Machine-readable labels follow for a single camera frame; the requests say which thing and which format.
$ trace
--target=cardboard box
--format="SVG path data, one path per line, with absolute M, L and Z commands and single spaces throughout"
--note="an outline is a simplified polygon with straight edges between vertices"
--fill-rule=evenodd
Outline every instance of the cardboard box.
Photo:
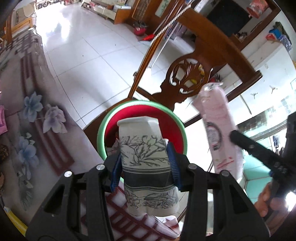
M 92 1 L 89 1 L 89 5 L 91 5 L 94 8 L 96 4 Z

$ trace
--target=red cushion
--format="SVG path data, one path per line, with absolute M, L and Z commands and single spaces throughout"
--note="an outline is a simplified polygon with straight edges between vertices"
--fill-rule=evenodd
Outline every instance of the red cushion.
M 138 116 L 157 118 L 163 138 L 169 139 L 178 153 L 183 153 L 183 137 L 177 123 L 167 113 L 149 105 L 133 105 L 118 111 L 107 124 L 105 146 L 111 147 L 115 142 L 115 134 L 118 131 L 117 121 Z

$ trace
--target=screw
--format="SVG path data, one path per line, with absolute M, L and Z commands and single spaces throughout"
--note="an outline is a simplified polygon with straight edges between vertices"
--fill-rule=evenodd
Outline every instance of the screw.
M 194 164 L 194 163 L 190 163 L 190 164 L 188 165 L 188 168 L 191 169 L 191 170 L 195 170 L 195 169 L 197 168 L 197 165 Z
M 228 177 L 229 176 L 229 171 L 227 170 L 222 170 L 221 171 L 222 176 Z
M 97 168 L 98 170 L 104 170 L 105 165 L 104 165 L 104 164 L 99 164 L 99 165 L 96 166 L 96 168 Z
M 72 176 L 72 172 L 71 172 L 71 171 L 66 171 L 66 172 L 64 173 L 64 176 L 65 176 L 65 177 L 71 177 L 71 176 Z

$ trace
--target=red pot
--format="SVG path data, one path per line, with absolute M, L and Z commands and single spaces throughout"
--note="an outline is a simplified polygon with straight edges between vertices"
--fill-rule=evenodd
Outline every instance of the red pot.
M 143 36 L 146 32 L 146 28 L 145 27 L 134 27 L 133 29 L 133 33 L 137 36 Z

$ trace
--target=wooden chair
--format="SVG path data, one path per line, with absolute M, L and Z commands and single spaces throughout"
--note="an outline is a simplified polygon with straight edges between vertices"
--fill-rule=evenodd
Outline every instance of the wooden chair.
M 138 87 L 138 84 L 165 33 L 161 34 L 153 43 L 142 62 L 134 78 L 134 83 L 128 97 L 104 111 L 84 130 L 95 148 L 97 132 L 103 118 L 118 104 L 132 100 L 135 91 L 151 101 L 159 102 L 169 109 L 174 110 L 175 103 L 181 103 L 186 98 L 198 94 L 200 88 L 208 82 L 210 73 L 215 66 L 228 63 L 243 82 L 237 89 L 230 93 L 229 97 L 231 99 L 240 95 L 262 77 L 260 71 L 256 72 L 253 69 L 233 42 L 205 17 L 193 9 L 188 9 L 179 17 L 178 21 L 198 36 L 195 42 L 195 50 L 190 54 L 176 59 L 171 64 L 166 78 L 160 86 L 161 92 L 151 95 Z M 201 75 L 199 71 L 200 64 L 204 69 L 204 75 Z M 184 73 L 182 78 L 178 78 L 178 71 Z
M 10 14 L 8 19 L 6 20 L 6 27 L 5 27 L 6 34 L 2 37 L 3 40 L 7 40 L 8 44 L 10 44 L 12 42 L 13 34 L 15 34 L 17 31 L 19 31 L 25 27 L 27 27 L 27 28 L 33 27 L 32 17 L 26 18 L 22 22 L 11 27 L 11 17 L 12 17 L 12 15 Z

